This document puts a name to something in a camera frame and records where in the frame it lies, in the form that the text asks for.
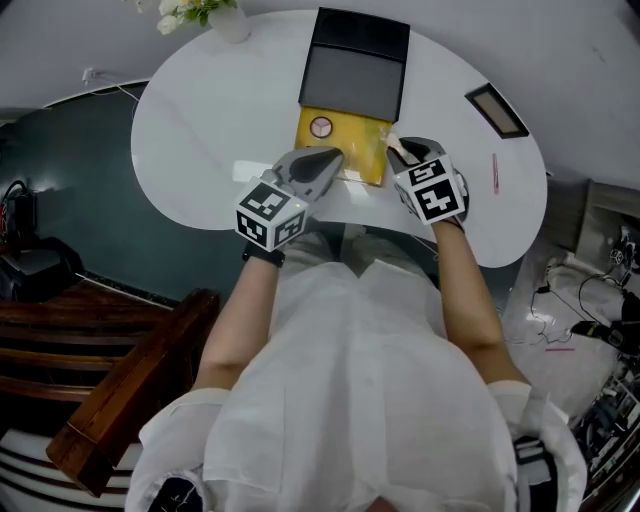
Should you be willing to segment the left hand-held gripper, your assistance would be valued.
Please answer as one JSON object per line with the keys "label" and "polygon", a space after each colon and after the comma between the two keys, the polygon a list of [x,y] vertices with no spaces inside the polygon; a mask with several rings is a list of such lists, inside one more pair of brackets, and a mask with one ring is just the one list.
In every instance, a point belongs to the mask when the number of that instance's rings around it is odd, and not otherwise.
{"label": "left hand-held gripper", "polygon": [[278,250],[306,226],[315,204],[344,163],[330,146],[296,149],[249,180],[235,203],[237,234],[266,252]]}

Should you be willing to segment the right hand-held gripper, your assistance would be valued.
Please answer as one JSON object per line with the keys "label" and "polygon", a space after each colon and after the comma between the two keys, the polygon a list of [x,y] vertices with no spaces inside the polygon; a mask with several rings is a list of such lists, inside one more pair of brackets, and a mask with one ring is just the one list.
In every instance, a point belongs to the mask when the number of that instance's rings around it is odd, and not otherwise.
{"label": "right hand-held gripper", "polygon": [[422,137],[399,137],[419,162],[405,165],[391,149],[387,159],[394,187],[409,212],[424,225],[441,221],[461,226],[470,203],[466,180],[440,143]]}

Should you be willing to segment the yellow box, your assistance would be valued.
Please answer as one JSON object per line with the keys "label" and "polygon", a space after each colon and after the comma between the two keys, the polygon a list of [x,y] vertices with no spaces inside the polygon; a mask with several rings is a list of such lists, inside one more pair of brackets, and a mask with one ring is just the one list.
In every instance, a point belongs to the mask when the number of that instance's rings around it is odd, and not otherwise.
{"label": "yellow box", "polygon": [[[318,139],[310,133],[310,122],[317,116],[325,116],[333,124],[331,135],[325,139]],[[389,121],[303,106],[300,109],[295,148],[338,148],[344,156],[339,179],[381,187],[387,166],[386,138],[391,128]]]}

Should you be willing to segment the black box lid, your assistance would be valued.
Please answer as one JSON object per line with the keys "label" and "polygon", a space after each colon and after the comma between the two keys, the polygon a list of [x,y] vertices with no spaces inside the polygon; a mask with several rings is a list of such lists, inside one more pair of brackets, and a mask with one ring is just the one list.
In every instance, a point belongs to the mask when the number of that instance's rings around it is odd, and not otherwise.
{"label": "black box lid", "polygon": [[406,23],[321,7],[299,104],[396,122],[409,49]]}

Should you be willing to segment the person's left forearm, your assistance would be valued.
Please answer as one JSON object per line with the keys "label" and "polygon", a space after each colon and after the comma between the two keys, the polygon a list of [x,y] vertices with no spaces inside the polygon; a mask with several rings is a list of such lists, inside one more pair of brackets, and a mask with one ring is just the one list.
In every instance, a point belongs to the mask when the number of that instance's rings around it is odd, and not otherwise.
{"label": "person's left forearm", "polygon": [[230,390],[265,347],[279,278],[279,268],[256,257],[240,277],[204,346],[193,388]]}

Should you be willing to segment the person's right forearm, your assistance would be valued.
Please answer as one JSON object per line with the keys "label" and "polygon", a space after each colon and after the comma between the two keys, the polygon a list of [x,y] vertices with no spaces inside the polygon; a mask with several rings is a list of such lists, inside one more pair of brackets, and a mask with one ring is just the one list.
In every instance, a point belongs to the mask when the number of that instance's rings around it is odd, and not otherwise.
{"label": "person's right forearm", "polygon": [[448,340],[469,358],[485,383],[525,383],[506,348],[494,301],[465,233],[450,220],[434,223],[432,229]]}

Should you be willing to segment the black wristband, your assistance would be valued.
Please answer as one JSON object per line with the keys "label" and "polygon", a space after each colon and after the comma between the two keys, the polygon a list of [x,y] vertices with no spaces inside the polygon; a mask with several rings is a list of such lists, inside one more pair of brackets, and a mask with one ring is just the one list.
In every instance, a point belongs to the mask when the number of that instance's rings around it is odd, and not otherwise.
{"label": "black wristband", "polygon": [[242,259],[245,262],[248,262],[251,258],[259,259],[277,268],[281,268],[285,262],[286,256],[280,250],[273,250],[269,252],[259,245],[248,242],[245,246]]}

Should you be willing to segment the person's grey trousers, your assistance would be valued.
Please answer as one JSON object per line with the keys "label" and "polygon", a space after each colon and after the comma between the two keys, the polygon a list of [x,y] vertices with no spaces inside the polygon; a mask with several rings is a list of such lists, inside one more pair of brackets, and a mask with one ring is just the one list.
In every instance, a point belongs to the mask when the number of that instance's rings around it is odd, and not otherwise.
{"label": "person's grey trousers", "polygon": [[398,245],[383,237],[368,233],[362,228],[352,238],[343,237],[336,258],[325,234],[320,229],[309,228],[302,235],[283,247],[285,262],[280,279],[286,280],[296,274],[327,263],[343,263],[354,274],[360,276],[376,260],[404,269],[424,279],[428,275]]}

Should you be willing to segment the grey cabinet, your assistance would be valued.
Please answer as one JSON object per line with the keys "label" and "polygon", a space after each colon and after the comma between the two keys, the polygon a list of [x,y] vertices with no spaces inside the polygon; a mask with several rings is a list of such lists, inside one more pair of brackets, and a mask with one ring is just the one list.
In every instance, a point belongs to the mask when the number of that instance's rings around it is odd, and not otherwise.
{"label": "grey cabinet", "polygon": [[606,258],[629,230],[640,251],[640,190],[585,181],[547,180],[540,235],[584,261]]}

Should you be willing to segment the white vase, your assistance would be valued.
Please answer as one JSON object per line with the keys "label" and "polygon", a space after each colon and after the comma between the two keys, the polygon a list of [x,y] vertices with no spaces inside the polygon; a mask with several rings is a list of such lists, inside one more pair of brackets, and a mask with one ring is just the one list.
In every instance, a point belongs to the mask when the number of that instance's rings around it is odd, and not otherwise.
{"label": "white vase", "polygon": [[220,4],[209,12],[207,21],[219,37],[229,44],[242,43],[251,34],[248,19],[239,4]]}

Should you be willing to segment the person's white shirt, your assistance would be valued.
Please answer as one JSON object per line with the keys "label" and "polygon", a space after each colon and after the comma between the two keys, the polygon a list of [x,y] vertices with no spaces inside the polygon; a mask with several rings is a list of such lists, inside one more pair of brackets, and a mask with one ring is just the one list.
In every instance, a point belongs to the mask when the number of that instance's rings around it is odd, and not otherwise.
{"label": "person's white shirt", "polygon": [[284,280],[271,337],[231,390],[141,430],[125,512],[578,512],[587,470],[532,386],[485,383],[439,293],[384,262]]}

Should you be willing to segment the white flower bouquet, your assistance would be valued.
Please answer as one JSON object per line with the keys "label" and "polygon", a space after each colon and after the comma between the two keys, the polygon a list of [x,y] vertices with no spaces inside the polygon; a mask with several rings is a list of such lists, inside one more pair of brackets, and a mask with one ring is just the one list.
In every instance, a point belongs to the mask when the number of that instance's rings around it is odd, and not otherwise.
{"label": "white flower bouquet", "polygon": [[234,24],[244,18],[236,0],[134,0],[139,13],[155,2],[160,14],[156,28],[162,35],[169,35],[186,24],[213,27],[218,22]]}

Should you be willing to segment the black floor machine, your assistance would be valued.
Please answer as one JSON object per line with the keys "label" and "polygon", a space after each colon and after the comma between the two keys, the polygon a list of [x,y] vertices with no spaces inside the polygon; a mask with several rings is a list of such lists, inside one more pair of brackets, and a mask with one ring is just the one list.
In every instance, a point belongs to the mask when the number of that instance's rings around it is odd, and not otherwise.
{"label": "black floor machine", "polygon": [[37,199],[21,180],[0,196],[0,300],[42,303],[81,280],[80,256],[37,235]]}

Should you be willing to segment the black picture frame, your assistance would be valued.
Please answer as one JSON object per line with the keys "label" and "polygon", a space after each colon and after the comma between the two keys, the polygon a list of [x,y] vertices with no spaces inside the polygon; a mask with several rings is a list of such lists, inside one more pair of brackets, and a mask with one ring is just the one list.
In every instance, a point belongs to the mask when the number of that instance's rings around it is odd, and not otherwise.
{"label": "black picture frame", "polygon": [[525,138],[530,135],[520,117],[491,83],[468,92],[465,98],[500,138]]}

